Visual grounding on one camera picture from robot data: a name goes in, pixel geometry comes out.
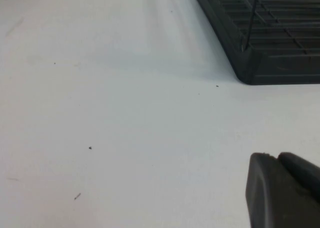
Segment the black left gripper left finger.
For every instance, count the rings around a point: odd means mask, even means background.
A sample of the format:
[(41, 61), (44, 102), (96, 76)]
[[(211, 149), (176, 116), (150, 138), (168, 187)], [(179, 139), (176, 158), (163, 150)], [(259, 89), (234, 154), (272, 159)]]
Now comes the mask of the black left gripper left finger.
[(278, 161), (250, 156), (245, 197), (251, 227), (319, 227), (318, 203)]

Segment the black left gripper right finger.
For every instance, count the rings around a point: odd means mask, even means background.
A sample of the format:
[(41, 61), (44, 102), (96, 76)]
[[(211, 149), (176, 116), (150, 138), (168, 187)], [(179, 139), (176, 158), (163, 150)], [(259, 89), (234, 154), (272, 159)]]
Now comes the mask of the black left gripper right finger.
[(290, 152), (282, 152), (278, 161), (291, 176), (319, 203), (320, 202), (320, 168), (315, 164)]

